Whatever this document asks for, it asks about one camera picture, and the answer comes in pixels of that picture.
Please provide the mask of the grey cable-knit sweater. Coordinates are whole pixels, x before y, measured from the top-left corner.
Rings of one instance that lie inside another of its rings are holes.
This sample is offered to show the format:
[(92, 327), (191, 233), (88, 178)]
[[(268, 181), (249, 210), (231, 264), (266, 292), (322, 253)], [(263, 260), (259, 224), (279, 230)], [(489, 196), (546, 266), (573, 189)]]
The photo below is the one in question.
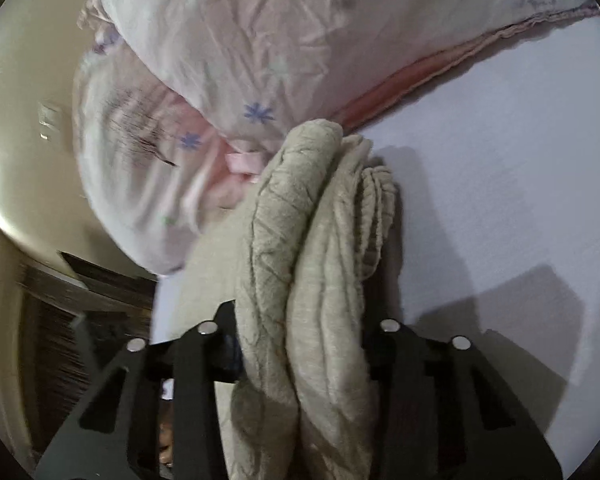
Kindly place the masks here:
[(324, 119), (291, 130), (239, 206), (190, 253), (166, 332), (235, 305), (244, 372), (220, 391), (233, 479), (364, 479), (374, 390), (364, 282), (396, 210), (370, 141)]

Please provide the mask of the dark wooden bedside furniture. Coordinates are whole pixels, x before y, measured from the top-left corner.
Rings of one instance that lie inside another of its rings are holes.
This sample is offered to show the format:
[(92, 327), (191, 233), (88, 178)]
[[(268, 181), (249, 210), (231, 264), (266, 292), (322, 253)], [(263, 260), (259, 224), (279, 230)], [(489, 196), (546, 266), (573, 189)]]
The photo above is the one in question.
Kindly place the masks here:
[(35, 469), (100, 373), (124, 348), (149, 346), (156, 283), (65, 252), (74, 278), (26, 267), (19, 364)]

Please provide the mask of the lavender bed sheet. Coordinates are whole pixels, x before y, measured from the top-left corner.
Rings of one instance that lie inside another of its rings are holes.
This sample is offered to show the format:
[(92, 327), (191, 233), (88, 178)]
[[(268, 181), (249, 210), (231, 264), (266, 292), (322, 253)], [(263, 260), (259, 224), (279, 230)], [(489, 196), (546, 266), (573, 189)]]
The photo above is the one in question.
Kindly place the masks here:
[(465, 336), (573, 474), (600, 440), (600, 18), (527, 34), (355, 133), (396, 210), (367, 327)]

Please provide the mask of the pink floral left pillow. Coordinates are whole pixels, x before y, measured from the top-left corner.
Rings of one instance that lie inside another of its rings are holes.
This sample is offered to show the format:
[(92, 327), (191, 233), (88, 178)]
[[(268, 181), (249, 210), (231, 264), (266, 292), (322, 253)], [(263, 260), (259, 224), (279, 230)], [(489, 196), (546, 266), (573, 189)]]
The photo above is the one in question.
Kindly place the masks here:
[(96, 32), (76, 70), (72, 125), (94, 214), (157, 275), (184, 266), (206, 226), (242, 201), (268, 162), (155, 77), (114, 26)]

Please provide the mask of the pink floral pillow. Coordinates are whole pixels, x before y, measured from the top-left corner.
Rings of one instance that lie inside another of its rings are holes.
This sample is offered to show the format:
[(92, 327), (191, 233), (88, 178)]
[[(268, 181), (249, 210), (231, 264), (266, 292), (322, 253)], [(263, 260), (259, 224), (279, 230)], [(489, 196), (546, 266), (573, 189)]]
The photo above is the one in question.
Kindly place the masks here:
[(310, 119), (354, 128), (495, 41), (595, 0), (87, 0), (80, 22), (141, 96), (171, 91), (244, 151)]
[(76, 70), (72, 125), (94, 214), (157, 275), (184, 266), (206, 226), (242, 201), (268, 162), (155, 77), (114, 26), (96, 32)]

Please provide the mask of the pink floral right pillow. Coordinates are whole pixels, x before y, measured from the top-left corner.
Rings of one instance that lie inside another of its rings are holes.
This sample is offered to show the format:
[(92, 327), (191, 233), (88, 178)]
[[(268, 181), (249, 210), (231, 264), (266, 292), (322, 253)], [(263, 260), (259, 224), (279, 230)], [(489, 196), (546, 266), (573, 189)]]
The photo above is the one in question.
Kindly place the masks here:
[(87, 0), (80, 22), (141, 96), (171, 91), (244, 151), (310, 119), (354, 128), (495, 41), (595, 0)]

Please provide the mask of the white wall switch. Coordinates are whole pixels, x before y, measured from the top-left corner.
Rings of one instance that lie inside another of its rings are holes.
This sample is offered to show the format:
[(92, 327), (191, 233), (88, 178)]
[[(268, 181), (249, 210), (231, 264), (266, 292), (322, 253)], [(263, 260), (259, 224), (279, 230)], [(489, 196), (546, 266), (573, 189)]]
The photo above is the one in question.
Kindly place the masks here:
[(55, 103), (38, 102), (38, 135), (44, 141), (57, 140), (64, 131), (64, 115)]

